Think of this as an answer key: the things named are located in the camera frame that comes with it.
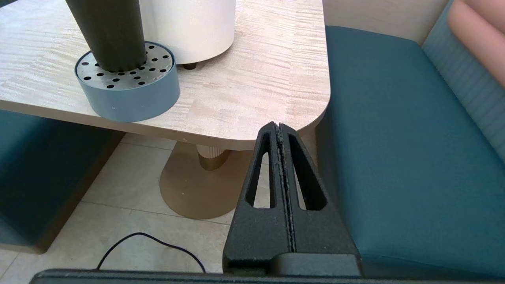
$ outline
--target wall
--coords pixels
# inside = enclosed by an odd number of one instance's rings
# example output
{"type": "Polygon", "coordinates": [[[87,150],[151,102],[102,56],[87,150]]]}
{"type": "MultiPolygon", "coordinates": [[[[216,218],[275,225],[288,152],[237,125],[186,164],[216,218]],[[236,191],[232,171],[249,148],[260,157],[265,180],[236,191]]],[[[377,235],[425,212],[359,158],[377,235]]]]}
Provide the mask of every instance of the wall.
{"type": "Polygon", "coordinates": [[[326,25],[408,38],[421,44],[448,0],[323,0],[326,25]]]}

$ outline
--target white cylinder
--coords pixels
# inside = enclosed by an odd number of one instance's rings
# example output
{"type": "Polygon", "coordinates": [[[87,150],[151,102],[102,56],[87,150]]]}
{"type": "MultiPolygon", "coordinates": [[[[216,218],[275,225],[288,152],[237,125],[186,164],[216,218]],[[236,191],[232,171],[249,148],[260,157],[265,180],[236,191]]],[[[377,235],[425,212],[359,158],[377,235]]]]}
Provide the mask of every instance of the white cylinder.
{"type": "Polygon", "coordinates": [[[145,40],[166,45],[177,64],[203,61],[233,43],[235,0],[140,0],[145,40]]]}

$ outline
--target table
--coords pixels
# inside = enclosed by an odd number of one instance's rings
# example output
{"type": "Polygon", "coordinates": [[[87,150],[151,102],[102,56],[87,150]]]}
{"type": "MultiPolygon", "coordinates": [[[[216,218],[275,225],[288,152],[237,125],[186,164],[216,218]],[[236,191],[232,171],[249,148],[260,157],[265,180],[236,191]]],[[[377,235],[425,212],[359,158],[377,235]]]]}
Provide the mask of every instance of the table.
{"type": "Polygon", "coordinates": [[[234,208],[250,160],[245,150],[263,125],[284,123],[304,135],[330,99],[322,0],[237,0],[230,49],[194,70],[179,67],[178,102],[140,122],[110,121],[91,109],[73,73],[88,50],[64,0],[1,8],[0,109],[179,141],[161,192],[192,218],[234,208]]]}

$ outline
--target dark cylindrical pole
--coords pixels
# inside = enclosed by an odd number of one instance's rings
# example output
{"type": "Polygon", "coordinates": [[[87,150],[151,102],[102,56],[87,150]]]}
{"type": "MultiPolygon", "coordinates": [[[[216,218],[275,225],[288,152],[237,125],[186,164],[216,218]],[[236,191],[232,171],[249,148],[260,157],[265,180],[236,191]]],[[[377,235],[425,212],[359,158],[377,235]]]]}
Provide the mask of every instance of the dark cylindrical pole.
{"type": "Polygon", "coordinates": [[[146,61],[138,0],[66,0],[96,61],[128,71],[146,61]]]}

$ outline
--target black cable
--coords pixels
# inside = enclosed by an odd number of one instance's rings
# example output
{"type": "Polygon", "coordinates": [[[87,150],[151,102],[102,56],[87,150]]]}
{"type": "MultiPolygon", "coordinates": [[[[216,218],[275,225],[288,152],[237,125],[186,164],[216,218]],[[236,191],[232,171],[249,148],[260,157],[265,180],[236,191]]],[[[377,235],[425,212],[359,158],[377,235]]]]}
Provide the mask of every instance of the black cable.
{"type": "Polygon", "coordinates": [[[113,249],[115,249],[120,243],[122,243],[124,240],[128,239],[128,238],[131,238],[133,237],[134,235],[142,235],[142,236],[146,236],[148,237],[149,239],[151,240],[154,240],[164,246],[167,246],[169,248],[172,248],[172,249],[176,249],[176,250],[179,250],[179,251],[183,251],[185,253],[187,253],[188,255],[190,255],[194,260],[196,260],[196,262],[198,263],[198,265],[200,266],[201,270],[206,273],[205,271],[205,267],[204,265],[201,263],[201,261],[194,255],[192,254],[189,250],[187,249],[184,249],[184,248],[181,248],[181,247],[178,247],[178,246],[174,246],[174,245],[171,245],[171,244],[167,244],[165,242],[162,242],[160,241],[159,239],[153,237],[152,235],[149,235],[149,234],[146,234],[146,233],[143,233],[143,232],[136,232],[136,233],[133,233],[133,234],[129,234],[127,235],[126,237],[120,239],[117,243],[115,243],[105,254],[104,256],[102,257],[102,260],[100,260],[100,263],[98,264],[98,266],[96,267],[97,270],[100,270],[100,267],[102,266],[102,264],[104,263],[105,259],[107,258],[107,256],[109,255],[109,253],[111,253],[111,251],[113,249]]]}

